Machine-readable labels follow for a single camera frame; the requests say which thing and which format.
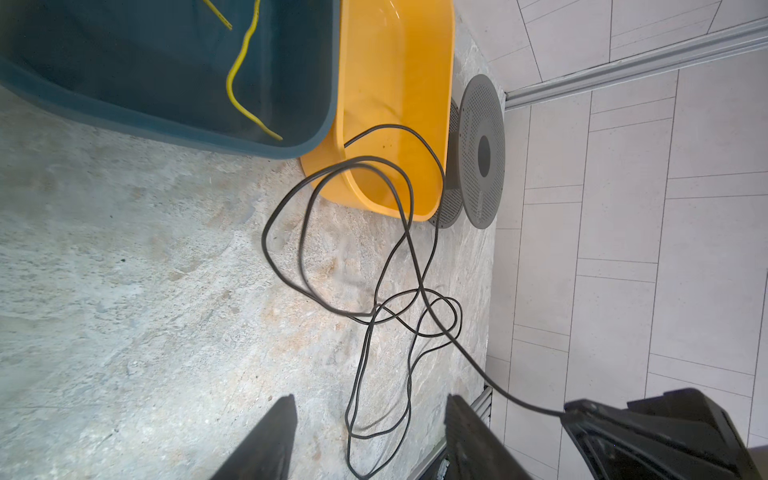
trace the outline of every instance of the yellow plastic tub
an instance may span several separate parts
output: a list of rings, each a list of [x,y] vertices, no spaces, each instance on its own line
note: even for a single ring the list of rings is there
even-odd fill
[[[403,124],[429,142],[445,169],[453,72],[452,0],[342,0],[339,103],[323,142],[301,157],[305,174],[359,155],[398,164],[414,190],[416,221],[437,210],[442,182],[435,160],[410,133],[382,129],[344,148],[344,142],[377,124]],[[408,187],[393,169],[387,175],[408,213]],[[366,170],[335,177],[323,197],[338,204],[399,217],[384,181]]]

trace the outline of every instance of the metal threshold strip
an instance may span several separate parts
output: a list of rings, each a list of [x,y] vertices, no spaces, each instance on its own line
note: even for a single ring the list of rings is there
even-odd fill
[[[768,18],[510,91],[507,93],[505,110],[527,107],[761,48],[768,48]]]
[[[472,409],[475,410],[475,413],[478,414],[478,417],[481,419],[487,418],[491,415],[491,391],[493,389],[491,387],[486,387],[485,390],[482,391],[480,396],[475,399],[474,402],[472,402]],[[500,402],[504,402],[505,398],[501,397]],[[414,469],[413,472],[411,472],[411,475],[408,475],[408,480],[418,480],[421,478],[422,475],[427,471],[427,468],[435,461],[436,458],[442,454],[442,451],[445,450],[446,447],[445,443],[445,436],[440,439],[440,442],[438,442],[437,445],[435,445],[435,448],[432,449],[432,451],[427,455]]]

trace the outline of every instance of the yellow cable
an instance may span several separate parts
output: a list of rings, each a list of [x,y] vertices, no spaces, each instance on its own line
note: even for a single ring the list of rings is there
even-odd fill
[[[214,5],[213,3],[211,3],[211,2],[210,2],[210,0],[203,0],[203,2],[205,2],[205,5],[208,5],[208,8],[210,8],[210,10],[211,10],[211,11],[212,11],[214,14],[216,14],[216,16],[219,18],[219,20],[221,20],[221,23],[223,23],[225,27],[227,27],[227,28],[229,28],[230,30],[232,30],[232,24],[229,22],[229,20],[227,20],[227,19],[224,17],[224,15],[222,15],[222,14],[221,14],[221,12],[219,12],[219,9],[218,9],[218,8],[216,8],[216,5]]]
[[[243,37],[243,47],[240,49],[240,53],[237,54],[237,58],[235,59],[235,62],[232,64],[230,73],[227,75],[227,95],[229,95],[232,105],[234,105],[235,108],[240,111],[240,113],[242,113],[243,115],[251,119],[254,123],[256,123],[258,126],[260,126],[261,129],[264,130],[264,133],[268,134],[269,136],[271,136],[276,140],[281,141],[283,139],[281,136],[271,131],[269,128],[266,127],[266,125],[261,120],[259,120],[259,118],[256,115],[246,110],[246,108],[243,105],[241,105],[239,101],[237,101],[237,99],[235,98],[235,94],[232,93],[232,82],[235,79],[235,75],[237,75],[237,71],[240,70],[240,66],[243,64],[243,60],[245,60],[245,55],[248,53],[248,44],[250,43],[250,37],[256,31],[256,25],[257,23],[259,23],[259,4],[260,4],[260,0],[256,0],[256,3],[253,4],[253,21],[250,23],[250,27],[245,32],[245,36]]]

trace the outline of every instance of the gray perforated disc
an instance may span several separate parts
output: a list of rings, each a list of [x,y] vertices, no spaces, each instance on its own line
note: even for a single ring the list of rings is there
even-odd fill
[[[451,120],[448,126],[448,132],[455,134],[458,132],[458,107],[456,103],[451,100]],[[448,228],[454,223],[462,212],[462,192],[458,188],[448,188],[446,186],[445,193],[442,196],[440,202],[440,228]],[[437,222],[437,212],[432,215],[429,222],[434,225]]]
[[[504,119],[491,80],[469,81],[458,110],[458,183],[467,218],[477,228],[491,224],[504,187]]]

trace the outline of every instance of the tile grout line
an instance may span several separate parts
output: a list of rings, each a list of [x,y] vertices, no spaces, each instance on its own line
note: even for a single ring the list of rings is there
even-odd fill
[[[515,3],[518,4],[518,10],[520,11],[520,19],[523,21],[523,28],[525,28],[525,36],[528,37],[528,44],[531,46],[531,55],[533,55],[533,62],[536,64],[536,72],[538,73],[538,83],[541,83],[541,69],[538,67],[538,60],[536,60],[536,52],[533,51],[533,44],[531,43],[531,36],[528,34],[528,26],[525,24],[525,19],[523,18],[523,10],[520,8],[520,1],[515,0]],[[528,139],[531,138],[531,122],[530,118],[528,118]],[[528,152],[525,152],[525,166],[528,166]]]
[[[553,467],[553,466],[551,466],[551,465],[547,465],[546,463],[542,462],[541,460],[537,460],[536,458],[533,458],[533,457],[531,457],[531,456],[530,456],[529,454],[527,454],[527,453],[523,453],[523,452],[521,452],[520,450],[514,449],[514,448],[512,448],[511,446],[509,446],[509,445],[507,445],[507,444],[505,444],[505,446],[506,446],[508,449],[511,449],[511,450],[515,450],[517,453],[519,453],[520,455],[523,455],[524,457],[528,457],[528,458],[530,458],[531,460],[533,460],[533,461],[534,461],[534,462],[536,462],[536,463],[541,463],[543,466],[545,466],[545,467],[547,467],[547,468],[551,468],[552,470],[555,470],[555,471],[557,471],[557,469],[556,469],[555,467]]]
[[[608,60],[611,60],[611,43],[614,39],[614,0],[611,0],[611,20],[608,24]],[[590,114],[592,110],[592,102],[590,102],[589,109]]]
[[[489,353],[486,353],[486,354],[485,354],[485,356],[489,356],[489,357],[491,357],[492,359],[497,359],[499,362],[506,362],[506,363],[509,363],[509,360],[500,359],[500,358],[498,358],[497,356],[493,356],[493,355],[491,355],[491,354],[489,354]]]
[[[630,31],[640,30],[641,28],[650,27],[651,25],[656,25],[659,22],[665,22],[666,20],[669,20],[670,18],[679,17],[681,15],[687,15],[687,14],[689,14],[691,12],[695,12],[696,10],[701,10],[702,8],[711,7],[712,5],[714,5],[716,3],[717,2],[707,3],[706,5],[701,5],[700,7],[696,7],[694,9],[692,9],[692,10],[688,10],[687,12],[678,13],[677,15],[672,15],[671,17],[662,18],[661,20],[656,20],[655,22],[647,23],[645,25],[641,25],[639,27],[635,27],[635,28],[632,28],[630,30],[623,31],[621,33],[617,33],[616,36],[624,35],[625,33],[629,33]]]
[[[594,90],[589,92],[589,111],[592,111],[592,98],[594,96]],[[581,188],[581,208],[578,211],[578,237],[576,237],[576,267],[574,268],[574,294],[571,298],[571,325],[568,330],[568,360],[565,362],[565,385],[563,386],[563,403],[565,404],[565,396],[568,394],[568,367],[571,366],[571,340],[573,339],[574,332],[574,307],[576,305],[576,276],[578,271],[578,249],[581,243],[581,220],[584,218],[584,190],[587,186],[587,158],[589,156],[589,124],[592,119],[592,115],[587,116],[587,147],[584,149],[584,176],[581,179],[581,184],[584,185]],[[563,428],[560,428],[560,445],[558,445],[558,477],[560,476],[560,458],[563,452]]]
[[[533,23],[533,22],[536,22],[536,21],[537,21],[538,19],[540,19],[540,18],[544,18],[544,17],[546,17],[547,15],[549,15],[549,14],[551,14],[551,13],[555,13],[557,10],[562,10],[563,8],[565,8],[565,7],[567,7],[567,6],[569,6],[569,5],[573,5],[574,3],[577,3],[577,2],[580,2],[580,1],[581,1],[581,0],[574,0],[574,1],[570,2],[570,3],[566,3],[565,5],[563,5],[563,6],[561,6],[561,7],[557,7],[555,10],[552,10],[551,12],[547,12],[547,13],[543,14],[543,15],[542,15],[542,16],[540,16],[540,17],[536,17],[536,18],[534,18],[533,20],[528,20],[527,22],[525,21],[525,18],[523,18],[523,23],[527,25],[527,24],[529,24],[529,23]]]
[[[678,359],[677,357],[673,357],[673,356],[660,355],[658,353],[651,353],[651,355],[661,356],[661,357],[664,357],[665,359],[677,360],[678,362],[693,363],[694,365],[706,366],[711,369],[725,370],[726,372],[731,372],[731,373],[739,373],[740,375],[748,375],[751,377],[755,376],[755,375],[752,375],[751,373],[739,372],[738,370],[724,369],[721,366],[707,365],[706,363],[691,362],[690,360]]]
[[[695,383],[695,382],[691,382],[690,380],[676,379],[676,378],[674,378],[673,376],[668,376],[668,375],[661,375],[660,373],[653,373],[653,372],[648,372],[648,373],[649,373],[650,375],[663,376],[665,379],[670,379],[670,380],[677,380],[678,382],[685,382],[685,383],[690,383],[691,385],[696,385],[696,386],[703,386],[703,387],[705,387],[705,388],[708,388],[708,389],[717,390],[718,392],[731,393],[731,394],[733,394],[733,395],[742,396],[742,397],[744,397],[745,399],[751,399],[751,398],[752,398],[752,397],[750,397],[750,396],[748,396],[748,395],[744,395],[743,393],[736,393],[736,392],[731,392],[730,390],[723,390],[723,389],[718,389],[717,387],[713,387],[713,386],[709,386],[709,385],[704,385],[704,384],[702,384],[702,383]]]
[[[634,45],[636,43],[640,43],[641,41],[646,41],[646,40],[650,40],[652,38],[660,37],[661,35],[666,35],[668,33],[672,33],[673,31],[682,30],[683,28],[693,27],[695,25],[699,25],[699,24],[702,24],[702,23],[707,23],[707,21],[706,20],[702,20],[701,22],[689,23],[688,25],[683,25],[682,27],[677,27],[677,28],[673,28],[671,30],[667,30],[667,31],[662,32],[662,33],[657,33],[656,35],[651,35],[650,37],[641,38],[640,40],[631,41],[629,43],[625,43],[623,45],[619,45],[619,46],[615,47],[614,50],[618,50],[619,48],[627,47],[628,45]],[[698,34],[694,38],[700,37],[701,35],[706,35],[706,34]]]
[[[582,275],[581,273],[576,273],[576,276],[588,276],[589,278],[605,278],[606,280],[621,280],[623,282],[656,283],[656,282],[651,282],[650,280],[632,280],[629,278],[616,278],[613,276]]]
[[[658,263],[656,262],[641,262],[639,260],[613,260],[613,259],[606,259],[606,258],[587,258],[587,257],[578,257],[578,259],[579,260],[598,260],[601,262],[628,262],[628,263],[647,263],[648,265],[658,265]]]
[[[752,396],[750,402],[750,421],[746,424],[746,440],[750,440],[750,430],[752,430],[752,408],[755,405],[755,386],[757,385],[757,366],[760,360],[760,340],[763,336],[763,322],[766,315],[766,296],[768,296],[768,270],[766,270],[766,282],[763,285],[763,311],[760,312],[760,332],[757,334],[757,355],[755,356],[755,375],[752,382]]]
[[[688,199],[697,199],[697,198],[734,198],[734,197],[768,197],[768,194],[714,195],[712,197],[672,197],[672,198],[665,198],[665,200],[688,200]]]
[[[759,172],[740,172],[738,174],[712,174],[712,175],[693,175],[692,177],[669,177],[669,180],[681,180],[684,178],[726,177],[728,175],[751,175],[751,174],[768,174],[768,170],[759,171]]]
[[[541,188],[563,188],[563,187],[583,187],[581,184],[576,185],[555,185],[554,187],[526,187],[526,190],[540,190]]]
[[[714,22],[715,22],[715,17],[717,17],[717,13],[720,11],[720,6],[721,6],[722,4],[723,4],[723,0],[720,0],[720,3],[719,3],[719,4],[717,4],[717,10],[715,10],[715,15],[712,15],[712,21],[710,22],[710,26],[709,26],[709,28],[707,28],[707,33],[706,33],[706,34],[708,34],[708,33],[710,32],[710,30],[712,29],[712,25],[713,25],[713,24],[714,24]]]
[[[540,1],[541,1],[541,0],[536,0],[535,2],[531,2],[531,3],[527,4],[527,5],[526,5],[525,7],[523,7],[523,8],[528,8],[528,7],[530,7],[531,5],[533,5],[534,3],[539,3]]]
[[[669,187],[670,161],[672,160],[672,136],[674,135],[674,112],[677,110],[677,91],[680,87],[680,70],[674,84],[674,106],[672,107],[672,125],[670,126],[670,149],[667,153],[667,174],[664,180],[664,202],[661,204],[661,228],[659,228],[659,255],[656,259],[656,282],[654,285],[654,306],[650,310],[650,335],[648,336],[648,358],[645,362],[645,390],[643,398],[648,397],[648,366],[650,365],[650,345],[654,339],[654,317],[656,316],[656,297],[659,290],[659,262],[661,261],[661,239],[664,238],[664,211],[667,209],[667,188]]]
[[[595,131],[613,130],[614,128],[632,127],[633,125],[651,124],[651,123],[654,123],[655,121],[672,120],[672,119],[674,119],[674,113],[672,114],[671,117],[657,118],[656,120],[649,120],[649,121],[639,121],[636,124],[616,125],[616,126],[608,127],[608,128],[598,128],[597,130],[590,130],[589,133],[592,133],[592,132],[595,132]]]
[[[516,338],[514,338],[514,337],[512,337],[512,339],[513,339],[513,340],[517,340],[518,342],[527,343],[528,345],[536,345],[536,346],[540,346],[540,347],[541,347],[541,348],[543,348],[543,349],[550,349],[550,350],[555,350],[555,351],[557,351],[557,352],[568,353],[568,352],[566,352],[565,350],[560,350],[560,349],[556,349],[556,348],[553,348],[553,347],[550,347],[550,346],[541,345],[541,344],[539,344],[539,343],[533,343],[533,342],[529,342],[529,341],[527,341],[527,340],[520,340],[520,339],[516,339]]]
[[[506,56],[508,56],[508,55],[512,55],[513,53],[517,53],[517,52],[519,52],[520,50],[522,50],[523,48],[527,48],[527,47],[529,47],[529,46],[530,46],[530,45],[524,45],[524,46],[522,46],[522,47],[520,47],[520,48],[516,48],[515,50],[512,50],[512,51],[510,51],[510,52],[508,52],[508,53],[505,53],[505,54],[503,54],[503,55],[499,55],[498,57],[494,58],[493,60],[488,60],[488,63],[490,64],[490,63],[491,63],[491,62],[493,62],[493,61],[497,61],[499,58],[504,58],[504,57],[506,57]]]
[[[551,330],[539,329],[539,328],[536,328],[535,326],[528,326],[528,325],[522,325],[522,324],[521,324],[521,325],[519,325],[519,326],[522,326],[522,327],[524,327],[524,328],[527,328],[527,329],[534,329],[534,330],[538,330],[539,332],[547,332],[547,333],[554,333],[555,335],[568,336],[568,335],[567,335],[567,334],[565,334],[565,333],[557,333],[557,332],[553,332],[553,331],[551,331]]]
[[[664,97],[664,98],[659,98],[658,100],[642,101],[639,104],[626,105],[624,107],[608,108],[607,110],[600,110],[600,111],[590,112],[589,115],[604,114],[607,111],[616,111],[616,110],[621,110],[622,108],[632,108],[632,107],[637,107],[638,105],[652,104],[652,103],[657,102],[657,101],[669,100],[671,98],[674,98],[674,97]]]
[[[531,150],[531,118],[533,117],[533,107],[528,107],[528,135],[525,138],[525,168],[523,168],[523,199],[525,201],[525,177],[528,175],[528,152]],[[520,241],[518,242],[518,272],[515,275],[515,311],[512,317],[512,340],[509,341],[509,375],[507,378],[507,393],[509,393],[512,384],[512,349],[515,343],[515,324],[518,320],[518,289],[520,288],[520,250],[523,246],[523,219],[525,217],[525,203],[520,206]],[[504,437],[502,443],[507,445],[507,418],[509,417],[509,401],[506,403],[507,415],[504,418]]]
[[[523,204],[523,205],[560,205],[560,204],[580,204],[581,202],[539,202],[537,204]]]

